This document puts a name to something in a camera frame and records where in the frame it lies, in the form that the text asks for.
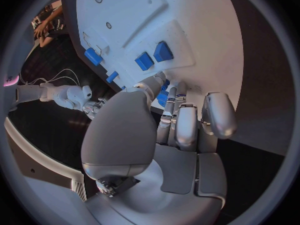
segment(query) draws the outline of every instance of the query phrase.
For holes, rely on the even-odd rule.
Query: white robotic arm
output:
[[[96,113],[106,102],[99,98],[99,101],[91,101],[92,90],[87,86],[62,85],[54,86],[50,82],[40,85],[18,85],[16,98],[12,104],[11,111],[17,109],[19,103],[40,100],[41,102],[55,101],[61,107],[83,111],[93,120]]]

